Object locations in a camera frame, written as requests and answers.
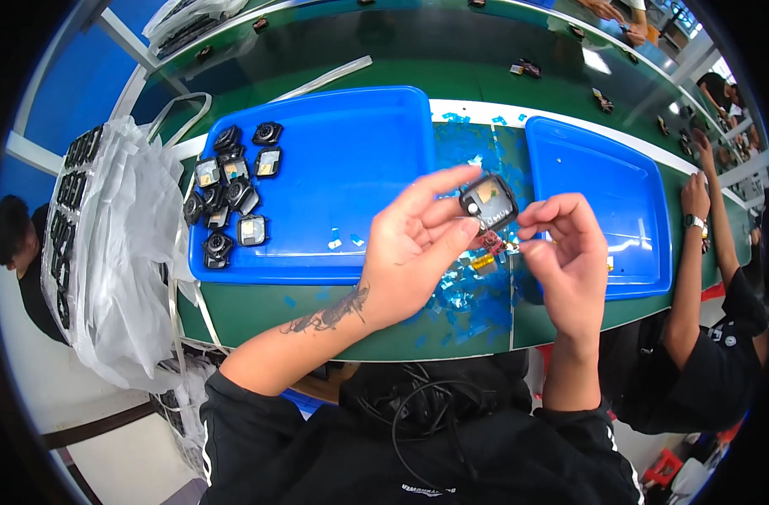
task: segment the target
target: worker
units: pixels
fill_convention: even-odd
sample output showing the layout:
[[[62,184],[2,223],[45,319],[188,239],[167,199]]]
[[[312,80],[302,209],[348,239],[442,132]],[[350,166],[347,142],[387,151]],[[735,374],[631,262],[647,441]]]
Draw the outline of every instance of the worker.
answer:
[[[251,338],[208,379],[200,417],[209,487],[200,503],[642,502],[601,399],[607,243],[581,195],[535,202],[517,219],[527,239],[520,251],[558,329],[533,416],[530,398],[518,408],[510,379],[474,366],[477,358],[395,364],[411,375],[409,388],[395,373],[379,377],[390,399],[343,389],[338,407],[324,405],[308,421],[279,397],[427,303],[479,230],[460,217],[457,198],[438,196],[479,174],[462,166],[418,179],[373,219],[359,284],[345,298]],[[531,240],[542,231],[557,244]],[[373,365],[355,377],[376,376]]]
[[[724,119],[727,118],[733,104],[741,109],[746,107],[743,97],[738,93],[738,85],[730,84],[715,72],[707,72],[696,81],[696,84],[716,108],[718,115]]]
[[[42,246],[48,204],[28,216],[28,207],[19,197],[0,200],[0,265],[15,271],[28,318],[48,337],[68,345],[51,315],[42,293]]]
[[[581,5],[592,11],[601,19],[617,21],[621,26],[626,26],[626,20],[614,6],[612,6],[611,0],[576,0]],[[645,2],[644,0],[621,0],[632,11],[632,23],[628,24],[628,31],[626,32],[626,38],[632,46],[638,46],[645,44],[646,39],[650,40],[652,44],[657,45],[659,32],[653,27],[649,27],[648,20],[645,16]]]
[[[682,258],[673,306],[601,335],[603,394],[618,419],[647,434],[735,426],[758,391],[769,351],[769,316],[738,263],[712,146],[698,129],[693,138],[703,175],[691,175],[682,190]],[[716,255],[726,296],[725,316],[705,328],[699,325],[699,312],[703,230],[709,213],[709,251]],[[769,287],[765,291],[769,299]]]

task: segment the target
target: yellow battery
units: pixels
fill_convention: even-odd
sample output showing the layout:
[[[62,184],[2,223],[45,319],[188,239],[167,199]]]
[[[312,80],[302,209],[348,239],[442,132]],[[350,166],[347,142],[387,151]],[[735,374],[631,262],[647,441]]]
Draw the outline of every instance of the yellow battery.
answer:
[[[484,276],[497,270],[497,264],[494,262],[493,255],[485,255],[480,258],[474,258],[471,263],[472,268],[477,274]]]

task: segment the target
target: silver wristwatch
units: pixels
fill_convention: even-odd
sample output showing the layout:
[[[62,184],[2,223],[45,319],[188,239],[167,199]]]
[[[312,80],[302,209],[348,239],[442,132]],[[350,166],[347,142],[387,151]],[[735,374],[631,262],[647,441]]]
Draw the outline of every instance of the silver wristwatch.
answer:
[[[701,237],[707,238],[707,223],[705,223],[700,217],[693,214],[688,214],[685,216],[684,226],[685,229],[688,229],[691,226],[698,226],[701,228]]]

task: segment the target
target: black shirt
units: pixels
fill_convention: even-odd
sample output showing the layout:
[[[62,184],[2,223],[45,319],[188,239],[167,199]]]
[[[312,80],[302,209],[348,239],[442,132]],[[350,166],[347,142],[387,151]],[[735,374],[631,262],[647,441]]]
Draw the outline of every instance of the black shirt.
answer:
[[[706,85],[708,93],[713,97],[713,100],[716,101],[716,104],[722,106],[726,112],[729,112],[729,109],[733,104],[733,99],[724,95],[724,86],[726,83],[726,80],[715,72],[707,72],[705,75],[701,76],[701,79],[696,81],[696,85],[699,87],[701,87],[702,84]]]
[[[724,318],[700,329],[681,372],[661,343],[642,356],[629,390],[612,404],[618,419],[649,434],[723,431],[743,419],[762,371],[752,338],[768,317],[740,268],[722,308]]]
[[[40,240],[40,252],[37,253],[36,258],[28,265],[26,273],[19,280],[20,296],[23,297],[23,307],[25,307],[28,317],[34,321],[36,327],[57,342],[68,345],[65,337],[59,331],[59,327],[56,325],[56,321],[53,319],[51,311],[48,309],[48,304],[45,302],[45,297],[42,294],[42,283],[40,280],[42,275],[42,247],[45,241],[45,226],[47,222],[48,204],[45,204],[37,208],[32,215],[36,237]]]
[[[410,475],[391,441],[367,435],[350,409],[324,405],[305,421],[289,400],[242,389],[220,372],[205,389],[199,415],[209,487],[201,505],[452,502]],[[461,423],[459,439],[477,482],[447,432],[400,442],[399,450],[424,479],[467,502],[642,503],[605,406],[537,409],[535,417],[502,409]]]

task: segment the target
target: right hand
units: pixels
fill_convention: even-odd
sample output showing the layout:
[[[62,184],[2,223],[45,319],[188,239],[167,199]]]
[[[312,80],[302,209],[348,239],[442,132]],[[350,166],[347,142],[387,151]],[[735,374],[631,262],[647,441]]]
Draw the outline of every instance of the right hand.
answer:
[[[606,298],[608,248],[592,207],[580,193],[533,202],[516,218],[520,252],[544,289],[559,333],[597,344]],[[549,231],[556,243],[531,238]]]
[[[609,4],[607,0],[578,0],[581,5],[592,11],[601,19],[609,21],[614,19],[620,24],[626,24],[626,20],[620,11]]]
[[[693,174],[682,189],[682,215],[693,214],[703,221],[710,214],[710,196],[704,189],[704,176]]]
[[[626,38],[628,39],[628,42],[630,42],[632,46],[639,46],[639,45],[645,44],[646,35],[648,35],[648,27],[642,27],[641,25],[636,25],[636,24],[631,25],[628,28],[628,32],[626,32]]]
[[[707,138],[707,135],[704,135],[704,132],[698,128],[693,128],[693,145],[702,161],[705,159],[713,160],[713,145],[710,144],[710,139]]]

